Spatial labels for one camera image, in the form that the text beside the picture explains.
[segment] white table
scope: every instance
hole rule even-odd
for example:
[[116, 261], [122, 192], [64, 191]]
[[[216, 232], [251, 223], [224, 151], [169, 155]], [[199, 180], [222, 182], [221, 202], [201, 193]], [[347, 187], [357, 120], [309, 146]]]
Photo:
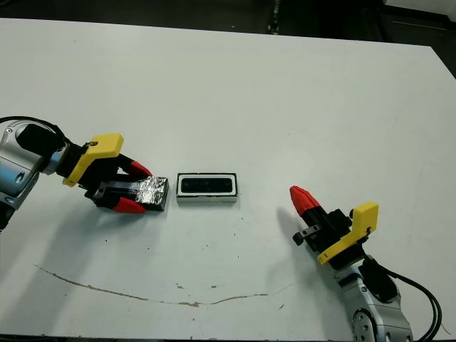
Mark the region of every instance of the white table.
[[[428, 287], [454, 336], [455, 106], [428, 47], [2, 19], [1, 115], [75, 143], [119, 131], [171, 190], [137, 217], [42, 176], [0, 238], [0, 333], [350, 340], [335, 283], [291, 240], [300, 185], [328, 211], [380, 203], [366, 250]], [[239, 201], [178, 206], [178, 172], [237, 172]], [[419, 338], [430, 305], [399, 287]]]

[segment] yellow gripper bracket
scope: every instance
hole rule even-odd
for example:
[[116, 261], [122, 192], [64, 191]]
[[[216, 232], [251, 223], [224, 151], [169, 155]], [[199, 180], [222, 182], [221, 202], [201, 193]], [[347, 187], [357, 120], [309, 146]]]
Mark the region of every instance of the yellow gripper bracket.
[[64, 185], [74, 187], [94, 160], [119, 156], [122, 144], [123, 136], [120, 133], [102, 134], [93, 137], [88, 143], [86, 152], [81, 155], [71, 174], [63, 180]]
[[353, 209], [353, 224], [351, 232], [341, 237], [341, 239], [324, 250], [319, 256], [318, 261], [324, 265], [337, 254], [353, 246], [360, 239], [368, 236], [377, 228], [378, 204], [367, 202], [358, 205]]

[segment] red fingertip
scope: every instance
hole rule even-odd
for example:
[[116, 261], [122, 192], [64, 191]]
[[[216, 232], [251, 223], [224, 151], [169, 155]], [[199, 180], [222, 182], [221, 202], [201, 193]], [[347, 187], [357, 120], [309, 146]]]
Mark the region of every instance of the red fingertip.
[[290, 187], [290, 195], [291, 201], [293, 202], [299, 216], [301, 216], [306, 210], [320, 206], [320, 204], [316, 199], [312, 197], [309, 191], [301, 189], [296, 185]]
[[130, 167], [126, 171], [129, 175], [134, 175], [134, 176], [152, 176], [152, 173], [150, 171], [142, 166], [139, 162], [132, 161]]
[[119, 199], [119, 203], [113, 208], [113, 210], [116, 212], [126, 212], [128, 214], [143, 214], [146, 212], [142, 205], [125, 197], [121, 197]]

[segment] scratch mark on table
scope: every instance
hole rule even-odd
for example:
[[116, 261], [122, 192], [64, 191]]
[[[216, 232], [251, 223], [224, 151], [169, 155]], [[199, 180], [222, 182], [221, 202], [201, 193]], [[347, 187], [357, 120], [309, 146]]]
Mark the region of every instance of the scratch mark on table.
[[283, 290], [289, 288], [290, 286], [293, 286], [294, 284], [296, 284], [296, 283], [288, 284], [288, 285], [286, 285], [286, 286], [284, 286], [284, 287], [282, 287], [282, 288], [278, 289], [277, 291], [272, 292], [270, 294], [249, 294], [249, 295], [243, 295], [243, 296], [233, 296], [233, 297], [228, 297], [228, 298], [225, 298], [225, 299], [220, 299], [219, 301], [213, 301], [211, 303], [203, 303], [203, 302], [198, 302], [198, 301], [195, 301], [193, 303], [190, 303], [190, 302], [187, 302], [187, 301], [180, 301], [180, 302], [159, 301], [157, 299], [143, 298], [143, 297], [139, 297], [139, 296], [133, 296], [131, 294], [124, 294], [122, 292], [116, 292], [116, 291], [111, 291], [111, 290], [107, 290], [107, 289], [102, 289], [102, 288], [99, 288], [99, 287], [94, 287], [94, 286], [91, 286], [91, 285], [81, 284], [81, 283], [78, 283], [77, 281], [73, 281], [73, 280], [67, 279], [67, 278], [65, 278], [63, 276], [59, 276], [58, 274], [55, 274], [55, 273], [53, 273], [51, 271], [48, 271], [47, 269], [44, 269], [44, 268], [38, 266], [37, 264], [34, 264], [34, 265], [35, 265], [35, 267], [37, 267], [41, 271], [43, 271], [43, 272], [45, 272], [45, 273], [47, 273], [47, 274], [49, 274], [49, 275], [61, 280], [61, 281], [64, 281], [64, 282], [66, 282], [68, 284], [72, 284], [72, 285], [75, 285], [75, 286], [83, 287], [85, 289], [99, 291], [99, 292], [104, 292], [106, 294], [113, 294], [115, 296], [122, 296], [122, 297], [131, 298], [131, 299], [137, 299], [138, 301], [151, 301], [153, 303], [159, 303], [159, 304], [191, 306], [192, 308], [199, 308], [200, 306], [217, 305], [217, 304], [223, 303], [225, 301], [233, 301], [233, 300], [236, 300], [236, 299], [247, 299], [247, 298], [258, 297], [258, 296], [273, 296], [273, 295], [276, 295], [279, 292], [282, 292]]
[[216, 304], [223, 303], [224, 301], [232, 301], [233, 299], [244, 299], [244, 298], [250, 298], [250, 297], [257, 297], [257, 296], [268, 296], [268, 294], [250, 294], [248, 296], [234, 296], [234, 297], [222, 299], [220, 301], [215, 301], [213, 303], [207, 303], [206, 305], [216, 305]]
[[202, 303], [198, 303], [197, 301], [194, 302], [194, 303], [189, 303], [188, 301], [181, 301], [181, 302], [179, 302], [179, 303], [174, 303], [174, 304], [191, 306], [191, 307], [193, 307], [193, 308], [199, 308], [199, 307], [200, 307], [200, 304], [202, 304]]
[[67, 279], [67, 278], [63, 278], [62, 276], [59, 276], [59, 275], [57, 275], [55, 273], [52, 273], [52, 272], [48, 271], [47, 269], [43, 269], [43, 268], [41, 268], [38, 265], [35, 265], [35, 266], [38, 267], [41, 271], [46, 272], [47, 274], [50, 274], [51, 276], [54, 276], [57, 279], [63, 280], [64, 282], [72, 284], [72, 285], [85, 287], [86, 289], [90, 289], [90, 290], [94, 290], [94, 291], [105, 292], [107, 294], [115, 294], [116, 296], [122, 296], [122, 297], [128, 297], [128, 298], [132, 298], [132, 299], [137, 299], [139, 301], [148, 301], [149, 300], [148, 298], [132, 296], [131, 294], [123, 294], [122, 292], [116, 292], [116, 291], [111, 291], [111, 290], [106, 290], [106, 289], [100, 289], [99, 287], [94, 287], [94, 286], [91, 286], [91, 285], [80, 284], [80, 283], [78, 283], [76, 281], [73, 281], [73, 280], [70, 280], [70, 279]]

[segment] black cable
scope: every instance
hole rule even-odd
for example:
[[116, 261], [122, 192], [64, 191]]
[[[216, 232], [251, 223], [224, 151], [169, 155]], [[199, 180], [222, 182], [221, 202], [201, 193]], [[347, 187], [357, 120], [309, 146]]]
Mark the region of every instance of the black cable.
[[388, 276], [399, 279], [399, 280], [403, 281], [404, 283], [415, 287], [416, 289], [422, 291], [427, 296], [427, 298], [429, 299], [430, 304], [432, 306], [432, 323], [431, 323], [429, 329], [425, 332], [425, 334], [420, 339], [418, 339], [417, 342], [431, 341], [435, 337], [437, 332], [439, 331], [440, 324], [442, 324], [442, 308], [440, 307], [440, 304], [439, 304], [438, 300], [435, 298], [435, 296], [428, 289], [426, 289], [423, 285], [417, 283], [416, 281], [413, 281], [412, 279], [409, 279], [406, 276], [401, 276], [400, 274], [397, 274], [397, 273], [381, 266], [375, 259], [368, 256], [366, 253], [364, 253], [364, 257], [365, 257], [366, 261], [375, 263], [375, 265], [381, 271], [385, 272]]
[[382, 41], [384, 43], [392, 43], [388, 30], [385, 29], [385, 25], [383, 24], [383, 19], [380, 14], [380, 9], [382, 6], [385, 6], [385, 4], [383, 1], [370, 0], [370, 2], [368, 2], [368, 6], [373, 12], [373, 18], [377, 24], [378, 33], [380, 34]]
[[64, 142], [67, 142], [71, 144], [72, 142], [63, 134], [61, 129], [57, 126], [54, 125], [53, 123], [50, 123], [48, 121], [42, 120], [42, 119], [37, 119], [37, 118], [32, 118], [31, 116], [6, 116], [4, 118], [0, 118], [0, 123], [5, 123], [6, 121], [12, 121], [12, 120], [30, 120], [30, 121], [35, 121], [36, 123], [40, 123], [42, 125], [45, 125], [46, 127], [49, 127], [54, 131], [55, 134], [57, 134]]

